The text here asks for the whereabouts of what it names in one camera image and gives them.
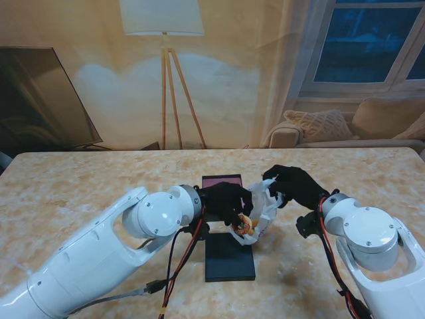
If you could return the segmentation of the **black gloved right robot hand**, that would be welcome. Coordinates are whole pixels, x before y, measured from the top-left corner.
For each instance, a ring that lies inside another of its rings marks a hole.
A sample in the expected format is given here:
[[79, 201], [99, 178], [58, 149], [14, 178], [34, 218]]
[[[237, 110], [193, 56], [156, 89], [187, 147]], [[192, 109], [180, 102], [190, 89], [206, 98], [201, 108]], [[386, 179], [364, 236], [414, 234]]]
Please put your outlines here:
[[280, 209], [283, 209], [289, 201], [295, 200], [301, 206], [314, 211], [322, 198], [330, 196], [327, 190], [299, 167], [274, 165], [263, 173], [262, 178], [274, 180], [269, 186], [271, 196], [277, 196], [277, 193], [283, 195]]

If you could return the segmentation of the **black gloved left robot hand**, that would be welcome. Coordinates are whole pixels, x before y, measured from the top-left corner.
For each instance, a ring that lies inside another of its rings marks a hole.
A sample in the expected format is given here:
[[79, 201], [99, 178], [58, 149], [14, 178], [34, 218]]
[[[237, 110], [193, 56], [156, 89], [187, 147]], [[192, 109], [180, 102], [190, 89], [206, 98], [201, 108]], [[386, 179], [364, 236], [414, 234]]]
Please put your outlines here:
[[207, 216], [215, 216], [226, 226], [239, 227], [240, 214], [249, 216], [253, 210], [252, 193], [239, 184], [220, 182], [197, 190]]

